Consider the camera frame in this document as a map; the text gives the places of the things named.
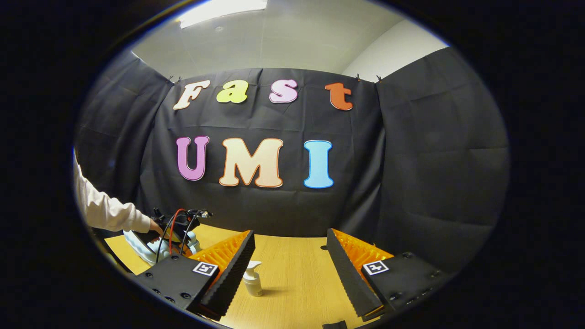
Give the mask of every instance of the person's arm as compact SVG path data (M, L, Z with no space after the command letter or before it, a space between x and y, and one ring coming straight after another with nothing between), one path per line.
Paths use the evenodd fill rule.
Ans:
M110 198L106 193L96 190L91 182L83 177L75 152L73 161L77 205L89 226L108 231L123 229L140 233L154 230L162 235L160 227L150 217L136 209L134 204L122 204L117 198Z

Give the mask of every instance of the black fabric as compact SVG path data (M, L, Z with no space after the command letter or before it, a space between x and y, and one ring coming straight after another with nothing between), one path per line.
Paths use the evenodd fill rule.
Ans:
M488 238L503 206L509 153L500 112L451 48L376 87L386 131L376 245L457 271Z
M134 201L152 120L172 83L132 52L104 70L80 111L75 150L83 175L99 191Z
M297 82L298 98L285 104L269 100L276 80ZM210 80L189 107L173 110L188 83ZM222 86L232 80L249 83L247 99L219 103ZM325 85L343 83L352 91L350 111L334 108ZM170 213L178 208L204 207L213 212L203 224L257 234L288 237L324 237L330 227L371 241L378 218L379 187L384 132L373 83L338 74L283 68L247 69L189 78L168 93L154 120L140 172L137 197L145 210L159 207ZM210 137L206 171L201 180L189 181L177 168L176 139ZM278 157L281 187L257 187L254 182L235 187L219 184L223 176L227 138L242 138L251 154L266 138L284 142ZM304 142L328 140L327 189L303 185L309 173L309 154ZM188 148L190 167L195 167L195 145Z

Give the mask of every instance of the table surface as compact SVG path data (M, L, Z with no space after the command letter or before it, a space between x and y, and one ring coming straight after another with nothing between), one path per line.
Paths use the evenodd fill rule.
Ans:
M200 225L194 230L201 248L207 248L239 232ZM345 320L348 328L370 321L356 315L329 252L322 250L326 238L290 238L254 235L256 249L252 261L263 295L248 294L244 282L219 323L235 329L318 328ZM106 243L134 274L150 267L126 242L123 235L107 238Z

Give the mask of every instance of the yellow letter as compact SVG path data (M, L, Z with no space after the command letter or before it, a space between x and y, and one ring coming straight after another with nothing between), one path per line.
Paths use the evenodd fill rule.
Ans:
M246 100L246 90L248 83L244 80L233 80L223 85L223 90L219 92L217 100L220 103L241 103Z
M185 85L185 91L179 101L173 106L173 109L182 109L189 106L189 98L195 100L202 88L209 87L209 80L200 81L198 83L189 83Z
M225 169L219 184L236 186L240 180L236 177L236 168L245 185L249 185L256 171L260 169L258 178L254 181L260 187L280 187L283 180L278 176L278 151L283 141L276 138L263 140L253 156L241 138L228 138L223 141L225 147Z

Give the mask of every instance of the white bottle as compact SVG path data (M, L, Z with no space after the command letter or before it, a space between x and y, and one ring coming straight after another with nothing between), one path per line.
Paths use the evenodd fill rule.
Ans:
M254 269L262 264L258 261L250 261L246 273L244 273L244 284L248 293L252 296L262 296L262 286L260 285L260 275L254 272Z

